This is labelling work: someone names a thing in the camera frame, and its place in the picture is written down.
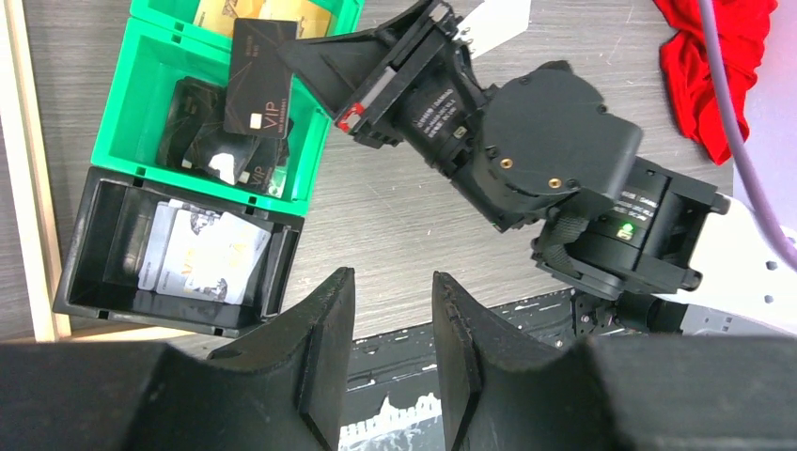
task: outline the red clip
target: red clip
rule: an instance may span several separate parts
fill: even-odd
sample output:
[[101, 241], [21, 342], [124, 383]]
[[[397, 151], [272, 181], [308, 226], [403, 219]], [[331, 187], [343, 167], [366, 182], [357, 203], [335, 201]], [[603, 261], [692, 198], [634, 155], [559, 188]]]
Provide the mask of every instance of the red clip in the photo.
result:
[[337, 127], [343, 132], [348, 133], [352, 129], [352, 126], [349, 125], [348, 122], [349, 117], [351, 115], [356, 115], [357, 120], [359, 121], [360, 116], [362, 116], [365, 111], [366, 109], [363, 107], [363, 105], [360, 102], [355, 103], [354, 105], [352, 105], [352, 108], [349, 108], [349, 111], [347, 111], [346, 114], [343, 115], [343, 117], [337, 122]]

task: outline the robotic arm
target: robotic arm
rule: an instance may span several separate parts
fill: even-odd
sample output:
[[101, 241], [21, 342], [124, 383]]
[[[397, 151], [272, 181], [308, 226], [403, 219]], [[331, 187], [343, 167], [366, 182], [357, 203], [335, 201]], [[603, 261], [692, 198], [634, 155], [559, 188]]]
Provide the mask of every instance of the robotic arm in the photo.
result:
[[654, 294], [797, 334], [795, 274], [780, 265], [769, 294], [746, 283], [762, 272], [770, 281], [778, 258], [744, 205], [637, 157], [641, 129], [565, 61], [482, 88], [461, 24], [446, 2], [421, 0], [377, 28], [296, 40], [280, 55], [354, 141], [406, 140], [500, 232], [544, 220], [531, 257], [556, 279], [609, 301]]

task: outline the red fabric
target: red fabric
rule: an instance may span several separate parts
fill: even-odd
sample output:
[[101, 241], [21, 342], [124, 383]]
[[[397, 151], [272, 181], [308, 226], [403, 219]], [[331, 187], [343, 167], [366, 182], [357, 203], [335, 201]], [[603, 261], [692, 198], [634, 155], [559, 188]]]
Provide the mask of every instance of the red fabric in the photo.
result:
[[[670, 26], [679, 30], [662, 47], [661, 65], [680, 131], [722, 164], [730, 158], [730, 149], [711, 84], [700, 7], [697, 0], [653, 1]], [[758, 79], [754, 70], [761, 65], [775, 8], [776, 0], [714, 0], [731, 99], [745, 140], [750, 129], [744, 120], [744, 98]]]

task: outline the green plastic container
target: green plastic container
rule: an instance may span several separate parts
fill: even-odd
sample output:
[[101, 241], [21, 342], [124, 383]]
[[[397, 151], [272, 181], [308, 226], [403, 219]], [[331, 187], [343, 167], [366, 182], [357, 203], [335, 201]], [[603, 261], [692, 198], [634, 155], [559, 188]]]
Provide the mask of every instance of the green plastic container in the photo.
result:
[[277, 197], [155, 163], [175, 83], [192, 76], [219, 86], [229, 77], [229, 52], [135, 18], [128, 21], [91, 162], [125, 174], [215, 195], [259, 209], [304, 216], [331, 120], [294, 78], [290, 99], [290, 157]]
[[[351, 33], [357, 27], [364, 0], [312, 0], [316, 5], [332, 13], [327, 36]], [[133, 0], [130, 13], [133, 17], [155, 23], [167, 30], [181, 33], [208, 43], [213, 47], [229, 50], [232, 39], [200, 28], [194, 23], [199, 0]]]

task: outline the wooden frame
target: wooden frame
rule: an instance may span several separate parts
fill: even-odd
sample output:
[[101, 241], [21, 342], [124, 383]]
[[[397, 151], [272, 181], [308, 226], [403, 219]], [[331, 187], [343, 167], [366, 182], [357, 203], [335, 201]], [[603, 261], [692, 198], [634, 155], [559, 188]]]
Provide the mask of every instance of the wooden frame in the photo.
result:
[[0, 119], [35, 340], [153, 340], [190, 334], [134, 325], [73, 334], [69, 317], [53, 313], [61, 256], [22, 0], [3, 0], [0, 9]]

